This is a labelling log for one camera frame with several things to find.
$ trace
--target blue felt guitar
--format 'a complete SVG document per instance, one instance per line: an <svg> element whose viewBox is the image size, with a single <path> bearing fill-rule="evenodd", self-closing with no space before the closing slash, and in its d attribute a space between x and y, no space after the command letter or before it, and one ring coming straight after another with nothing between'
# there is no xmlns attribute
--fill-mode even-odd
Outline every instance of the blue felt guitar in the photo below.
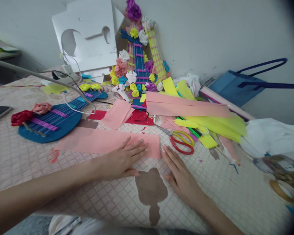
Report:
<svg viewBox="0 0 294 235"><path fill-rule="evenodd" d="M90 91L85 93L84 96L89 101L93 101L95 99L105 99L108 94ZM69 102L69 105L76 110L81 110L88 103L82 97L78 97ZM27 122L27 126L19 127L18 133L25 139L37 143L48 143L62 138L73 130L81 117L81 113L70 109L67 104L57 104L46 114L34 114L34 117Z"/></svg>

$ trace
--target yellow paper flower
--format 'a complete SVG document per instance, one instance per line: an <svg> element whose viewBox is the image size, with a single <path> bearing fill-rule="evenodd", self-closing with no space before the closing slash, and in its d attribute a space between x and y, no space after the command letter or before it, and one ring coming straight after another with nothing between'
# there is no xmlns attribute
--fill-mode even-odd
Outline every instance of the yellow paper flower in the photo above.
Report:
<svg viewBox="0 0 294 235"><path fill-rule="evenodd" d="M131 83L130 89L131 90L137 90L137 87L136 87L135 83Z"/></svg>
<svg viewBox="0 0 294 235"><path fill-rule="evenodd" d="M138 90L134 90L134 91L132 92L132 96L133 96L133 97L139 97L139 91L138 91Z"/></svg>
<svg viewBox="0 0 294 235"><path fill-rule="evenodd" d="M88 91L89 88L90 88L90 85L89 84L82 84L79 86L79 88L82 90L82 91Z"/></svg>
<svg viewBox="0 0 294 235"><path fill-rule="evenodd" d="M138 38L138 31L136 28L132 28L130 34L132 38L134 39Z"/></svg>
<svg viewBox="0 0 294 235"><path fill-rule="evenodd" d="M154 82L154 81L155 81L155 76L154 76L153 73L151 73L151 74L149 75L149 80L150 80L151 82Z"/></svg>
<svg viewBox="0 0 294 235"><path fill-rule="evenodd" d="M92 84L91 86L90 86L90 88L91 89L93 89L93 90L100 90L101 89L101 86L99 85L99 84Z"/></svg>
<svg viewBox="0 0 294 235"><path fill-rule="evenodd" d="M111 79L111 81L112 81L112 84L113 85L116 85L117 86L119 84L119 79L116 76L113 76L112 79Z"/></svg>
<svg viewBox="0 0 294 235"><path fill-rule="evenodd" d="M148 62L148 61L149 61L149 59L148 59L147 55L144 54L144 63L146 63L146 62Z"/></svg>

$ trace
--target finger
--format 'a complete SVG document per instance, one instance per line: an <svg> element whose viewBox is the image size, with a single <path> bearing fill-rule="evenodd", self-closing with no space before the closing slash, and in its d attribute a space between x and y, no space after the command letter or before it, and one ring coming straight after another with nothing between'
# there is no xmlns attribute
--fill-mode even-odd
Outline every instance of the finger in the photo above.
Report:
<svg viewBox="0 0 294 235"><path fill-rule="evenodd" d="M137 170L130 168L130 169L125 170L125 172L123 172L120 175L120 179L125 178L125 177L132 177L132 176L139 177L139 173Z"/></svg>
<svg viewBox="0 0 294 235"><path fill-rule="evenodd" d="M121 144L121 146L119 147L119 149L123 149L127 145L127 143L130 141L130 139L131 139L130 136L127 137L126 140Z"/></svg>
<svg viewBox="0 0 294 235"><path fill-rule="evenodd" d="M140 152L146 150L147 147L148 147L148 143L147 144L144 144L143 146L136 147L136 148L130 150L128 153L132 157L132 156L134 156L136 154L139 154Z"/></svg>
<svg viewBox="0 0 294 235"><path fill-rule="evenodd" d="M173 191L177 195L180 195L181 190L180 190L179 186L177 186L175 178L172 175L164 175L164 179L171 185Z"/></svg>
<svg viewBox="0 0 294 235"><path fill-rule="evenodd" d="M144 142L144 140L141 139L141 140L137 141L135 144L132 144L132 145L126 147L125 150L135 149L137 146L141 145L143 142Z"/></svg>
<svg viewBox="0 0 294 235"><path fill-rule="evenodd" d="M132 160L132 165L133 165L135 162L137 162L139 159L145 157L146 154L147 154L147 151L145 150L145 151L142 151L142 152L140 152L140 153L134 155L134 156L131 158L131 160Z"/></svg>
<svg viewBox="0 0 294 235"><path fill-rule="evenodd" d="M166 153L165 150L162 151L162 156L164 158L164 160L166 161L168 167L170 168L170 170L172 171L173 174L178 174L179 169L176 167L176 165L174 164L174 162L171 160L171 158L169 157L169 155Z"/></svg>
<svg viewBox="0 0 294 235"><path fill-rule="evenodd" d="M176 167L178 169L180 169L181 168L181 163L178 161L176 155L174 154L174 151L170 147L168 147L166 145L164 146L164 150L167 153L167 155L171 158L172 162L174 162Z"/></svg>

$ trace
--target table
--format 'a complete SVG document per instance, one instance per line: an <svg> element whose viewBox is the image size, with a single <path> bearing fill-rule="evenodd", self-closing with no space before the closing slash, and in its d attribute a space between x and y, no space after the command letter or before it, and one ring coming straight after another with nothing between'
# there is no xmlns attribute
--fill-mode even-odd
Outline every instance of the table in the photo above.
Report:
<svg viewBox="0 0 294 235"><path fill-rule="evenodd" d="M40 85L40 79L29 76L8 85L27 86ZM103 87L108 93L107 102L120 98L111 92L111 86ZM77 95L73 92L68 100ZM13 113L30 110L36 102L49 102L52 105L64 103L64 94L47 95L40 87L0 88L0 105L12 106L14 110L0 119L0 190L18 185L22 182L68 168L98 156L98 154L63 151L58 160L51 164L48 155L56 142L38 144L26 140L17 134L17 127L10 125ZM96 102L98 110L107 110L108 104ZM91 111L87 106L84 111ZM94 120L85 120L86 125ZM101 121L97 128L107 129ZM124 124L120 131L141 133L145 126ZM161 149L169 145L169 138L155 126L146 126L146 133L158 134ZM225 157L218 153L215 160L210 151L200 143L196 143L193 155L180 154L186 166L198 181L202 190L213 199L219 208L246 234L277 234L284 232L284 226L292 219L285 201L269 186L269 175L258 170L247 154L234 145L241 156L241 167L236 173L233 166L228 165ZM134 165L139 171L157 168L160 177L170 172L164 160L143 159ZM182 228L201 234L207 233L208 226L200 217L186 206L173 193L165 181L168 196L158 203L160 220L158 227ZM113 220L125 226L149 227L149 206L142 204L138 198L135 179L132 177L110 182L89 183L76 191L68 192L44 206L38 213L74 214L97 219Z"/></svg>

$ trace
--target white plastic bag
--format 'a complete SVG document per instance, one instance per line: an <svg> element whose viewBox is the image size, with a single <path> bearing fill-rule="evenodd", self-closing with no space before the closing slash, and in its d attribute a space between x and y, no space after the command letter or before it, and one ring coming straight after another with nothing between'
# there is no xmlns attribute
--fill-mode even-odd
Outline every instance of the white plastic bag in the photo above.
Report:
<svg viewBox="0 0 294 235"><path fill-rule="evenodd" d="M173 79L174 85L176 86L181 80L185 80L187 86L192 91L192 94L194 97L199 96L199 90L200 90L200 82L199 77L194 74L187 74L186 76L181 76Z"/></svg>

